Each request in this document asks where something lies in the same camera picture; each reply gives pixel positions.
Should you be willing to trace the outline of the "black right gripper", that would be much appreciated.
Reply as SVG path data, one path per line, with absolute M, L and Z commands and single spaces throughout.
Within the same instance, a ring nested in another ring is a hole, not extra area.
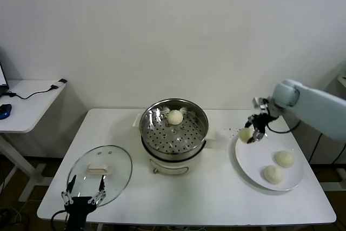
M 253 125 L 255 130 L 249 131 L 249 138 L 247 140 L 247 144 L 259 142 L 263 138 L 268 124 L 275 120 L 277 120 L 277 118 L 269 114 L 258 114 L 249 116 L 244 127 L 249 128 L 251 125 Z

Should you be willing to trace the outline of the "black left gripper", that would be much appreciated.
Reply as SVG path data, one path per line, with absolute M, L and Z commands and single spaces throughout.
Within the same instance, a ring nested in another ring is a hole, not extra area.
M 66 190 L 61 192 L 64 201 L 65 211 L 69 214 L 65 230 L 83 230 L 86 225 L 88 214 L 94 212 L 97 204 L 100 204 L 106 197 L 105 191 L 105 176 L 101 177 L 98 191 L 94 196 L 73 197 L 71 192 L 73 190 L 76 175 L 68 182 Z

